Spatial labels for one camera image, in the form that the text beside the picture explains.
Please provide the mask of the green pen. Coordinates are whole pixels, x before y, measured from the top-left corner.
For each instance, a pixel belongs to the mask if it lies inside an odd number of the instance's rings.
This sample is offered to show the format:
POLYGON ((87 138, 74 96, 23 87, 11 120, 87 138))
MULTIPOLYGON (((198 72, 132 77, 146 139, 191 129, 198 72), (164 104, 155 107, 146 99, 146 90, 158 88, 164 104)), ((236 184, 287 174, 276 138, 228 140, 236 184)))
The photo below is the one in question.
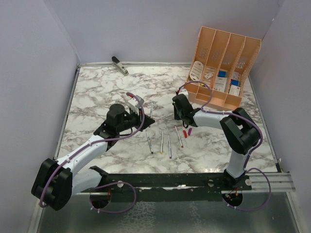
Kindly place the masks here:
POLYGON ((151 103, 150 118, 153 118, 154 102, 151 103))

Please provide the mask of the blue pen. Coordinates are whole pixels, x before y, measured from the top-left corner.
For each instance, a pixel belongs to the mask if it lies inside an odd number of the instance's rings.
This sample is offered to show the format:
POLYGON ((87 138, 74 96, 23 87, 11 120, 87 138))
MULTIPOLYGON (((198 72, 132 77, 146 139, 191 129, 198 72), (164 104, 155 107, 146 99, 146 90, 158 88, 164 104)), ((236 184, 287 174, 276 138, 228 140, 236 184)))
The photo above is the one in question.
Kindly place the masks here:
POLYGON ((149 146, 150 153, 151 153, 151 154, 154 154, 154 151, 153 151, 153 147, 152 147, 152 144, 151 144, 151 140, 150 140, 149 134, 148 134, 147 131, 146 131, 145 133, 146 133, 146 137, 147 137, 147 142, 148 142, 148 146, 149 146))

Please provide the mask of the yellow pen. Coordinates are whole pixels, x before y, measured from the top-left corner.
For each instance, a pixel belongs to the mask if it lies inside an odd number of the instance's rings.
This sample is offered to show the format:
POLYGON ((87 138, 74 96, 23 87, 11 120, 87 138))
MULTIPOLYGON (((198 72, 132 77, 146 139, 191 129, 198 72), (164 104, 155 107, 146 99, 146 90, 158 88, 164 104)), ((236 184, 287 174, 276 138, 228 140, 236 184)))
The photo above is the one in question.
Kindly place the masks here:
POLYGON ((163 154, 164 131, 161 132, 160 154, 163 154))

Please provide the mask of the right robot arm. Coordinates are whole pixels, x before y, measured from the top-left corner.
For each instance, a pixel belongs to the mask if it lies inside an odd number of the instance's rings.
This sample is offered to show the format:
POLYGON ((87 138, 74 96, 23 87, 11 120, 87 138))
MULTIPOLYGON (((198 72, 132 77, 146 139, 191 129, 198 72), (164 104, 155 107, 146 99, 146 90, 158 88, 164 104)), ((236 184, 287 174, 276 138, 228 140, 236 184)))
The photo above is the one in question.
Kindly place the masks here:
POLYGON ((208 111, 194 109, 184 94, 173 97, 174 119, 184 127, 210 127, 220 129, 231 147, 229 164, 224 170, 223 184, 234 190, 241 184, 251 153, 263 142, 260 128, 243 108, 233 111, 208 111))

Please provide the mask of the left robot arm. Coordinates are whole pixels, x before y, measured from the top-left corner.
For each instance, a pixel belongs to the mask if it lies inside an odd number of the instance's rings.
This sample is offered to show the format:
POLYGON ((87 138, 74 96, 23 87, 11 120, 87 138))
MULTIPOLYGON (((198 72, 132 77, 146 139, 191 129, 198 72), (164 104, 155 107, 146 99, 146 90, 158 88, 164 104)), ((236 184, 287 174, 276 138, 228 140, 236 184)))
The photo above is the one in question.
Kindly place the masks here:
POLYGON ((39 206, 47 206, 58 211, 63 208, 72 195, 94 188, 100 192, 106 189, 107 179, 97 168, 91 168, 80 174, 79 171, 97 156, 103 155, 117 141, 135 134, 122 134, 123 131, 143 131, 155 120, 144 114, 143 108, 127 112, 123 105, 109 107, 106 120, 95 130, 93 135, 70 154, 57 159, 46 159, 40 166, 31 194, 39 199, 39 206))

